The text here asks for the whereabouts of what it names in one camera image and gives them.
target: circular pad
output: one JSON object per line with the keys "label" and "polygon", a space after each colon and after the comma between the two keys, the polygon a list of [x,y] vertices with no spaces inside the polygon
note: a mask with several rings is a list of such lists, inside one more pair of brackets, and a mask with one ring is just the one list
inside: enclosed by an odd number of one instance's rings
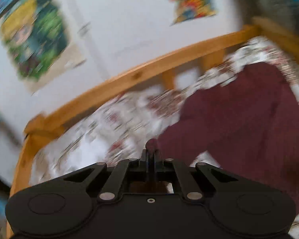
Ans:
{"label": "circular pad", "polygon": [[13,230],[31,235],[57,235],[79,226],[92,212],[91,198],[85,192],[40,193],[25,189],[6,206]]}
{"label": "circular pad", "polygon": [[294,202],[281,192],[219,192],[209,208],[223,226],[254,236],[288,231],[296,215]]}
{"label": "circular pad", "polygon": [[51,215],[65,206],[65,198],[58,194],[40,194],[29,201],[29,208],[38,215]]}

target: screw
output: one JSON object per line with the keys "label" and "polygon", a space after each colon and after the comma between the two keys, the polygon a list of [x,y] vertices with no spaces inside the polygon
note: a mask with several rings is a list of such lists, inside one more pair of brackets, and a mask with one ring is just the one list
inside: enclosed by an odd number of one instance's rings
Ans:
{"label": "screw", "polygon": [[198,200],[201,199],[203,197],[203,195],[199,192],[189,192],[187,194],[187,198],[190,200]]}
{"label": "screw", "polygon": [[148,203],[154,203],[156,200],[155,199],[147,199]]}
{"label": "screw", "polygon": [[111,192],[103,192],[99,195],[99,198],[102,200],[112,200],[115,198],[115,194]]}

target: bedding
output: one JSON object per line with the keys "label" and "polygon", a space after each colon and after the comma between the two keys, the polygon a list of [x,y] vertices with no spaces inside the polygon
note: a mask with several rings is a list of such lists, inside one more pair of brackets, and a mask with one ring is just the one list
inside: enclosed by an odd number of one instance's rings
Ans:
{"label": "bedding", "polygon": [[[153,137],[160,139],[165,136],[164,131],[168,132],[169,129],[179,124],[179,119],[182,118],[181,112],[183,112],[180,109],[188,104],[193,96],[196,96],[196,91],[199,94],[204,90],[212,90],[211,88],[228,89],[240,79],[241,74],[248,75],[247,72],[257,72],[261,67],[264,68],[263,63],[256,64],[260,62],[271,64],[266,65],[266,68],[271,69],[269,71],[279,80],[278,83],[283,83],[284,89],[289,91],[286,94],[289,101],[294,100],[292,109],[299,110],[299,66],[274,43],[259,36],[249,40],[242,48],[227,56],[220,66],[206,71],[195,84],[183,91],[166,91],[157,96],[146,92],[128,92],[102,105],[92,115],[81,120],[36,154],[30,185],[56,178],[95,162],[107,162],[109,166],[114,166],[122,159],[138,158],[147,140]],[[267,80],[267,85],[277,88],[270,79]],[[248,89],[248,83],[245,83],[243,87]],[[265,100],[266,97],[269,105],[283,101],[279,96],[281,94],[277,92],[269,95],[264,92],[260,98],[263,97],[262,99]],[[289,108],[282,107],[282,112],[284,111],[289,111]],[[229,109],[224,111],[225,115],[228,113],[230,113]],[[287,113],[284,116],[283,123],[287,123],[291,116]],[[299,123],[299,114],[293,115],[292,120],[296,122],[296,117]],[[195,151],[186,161],[188,164],[192,162],[191,166],[197,162],[207,162],[217,167],[230,169],[230,166],[223,163],[222,158],[214,157],[213,152],[203,147],[200,151]],[[260,161],[259,170],[262,166],[263,163]],[[292,234],[293,231],[293,235],[299,238],[299,216],[297,218],[290,233]]]}
{"label": "bedding", "polygon": [[299,106],[268,63],[246,65],[227,86],[197,90],[158,145],[163,159],[187,165],[207,150],[225,170],[287,192],[299,213]]}

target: blanket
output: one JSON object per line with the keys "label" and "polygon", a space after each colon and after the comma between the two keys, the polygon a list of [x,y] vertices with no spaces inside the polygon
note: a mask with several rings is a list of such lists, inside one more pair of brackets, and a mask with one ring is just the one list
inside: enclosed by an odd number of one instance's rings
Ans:
{"label": "blanket", "polygon": [[299,106],[268,63],[245,66],[226,86],[197,90],[158,143],[164,158],[186,164],[207,150],[227,171],[288,193],[299,213]]}

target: wall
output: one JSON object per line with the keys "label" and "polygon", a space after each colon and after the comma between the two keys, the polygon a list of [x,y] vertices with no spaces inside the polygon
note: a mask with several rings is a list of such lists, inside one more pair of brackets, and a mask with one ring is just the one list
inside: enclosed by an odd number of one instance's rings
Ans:
{"label": "wall", "polygon": [[[59,0],[74,39],[87,61],[67,71],[35,94],[18,81],[0,41],[0,113],[22,140],[27,122],[50,113],[86,90],[135,65],[189,44],[238,31],[235,0],[215,0],[213,17],[171,25],[174,3],[168,0]],[[77,32],[89,24],[88,33]],[[177,84],[193,82],[197,69],[183,72]]]}
{"label": "wall", "polygon": [[15,145],[0,129],[0,180],[11,186],[21,147]]}

